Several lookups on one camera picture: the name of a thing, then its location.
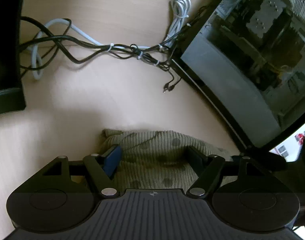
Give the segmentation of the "brown polka dot garment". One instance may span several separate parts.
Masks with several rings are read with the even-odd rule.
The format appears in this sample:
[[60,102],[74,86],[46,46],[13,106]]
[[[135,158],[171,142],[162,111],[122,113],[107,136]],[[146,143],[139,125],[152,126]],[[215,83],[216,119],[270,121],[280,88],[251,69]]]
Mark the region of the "brown polka dot garment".
[[114,145],[121,158],[112,176],[119,191],[126,189],[183,189],[198,176],[188,163],[184,150],[192,146],[203,155],[218,155],[232,161],[232,154],[202,140],[174,131],[120,131],[105,129],[99,154]]

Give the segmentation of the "black curved monitor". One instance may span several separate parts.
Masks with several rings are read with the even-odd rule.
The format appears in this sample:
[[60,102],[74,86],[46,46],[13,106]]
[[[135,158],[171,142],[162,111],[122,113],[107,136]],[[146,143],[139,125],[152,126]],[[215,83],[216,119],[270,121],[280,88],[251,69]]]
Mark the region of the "black curved monitor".
[[20,21],[23,0],[0,0],[0,114],[22,111]]

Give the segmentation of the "white glass computer case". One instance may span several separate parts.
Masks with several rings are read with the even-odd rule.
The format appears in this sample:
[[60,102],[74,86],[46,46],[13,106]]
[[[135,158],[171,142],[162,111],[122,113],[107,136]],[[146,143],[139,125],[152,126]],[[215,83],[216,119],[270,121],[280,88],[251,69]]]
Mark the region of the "white glass computer case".
[[173,61],[240,150],[270,150],[305,123],[305,0],[213,0]]

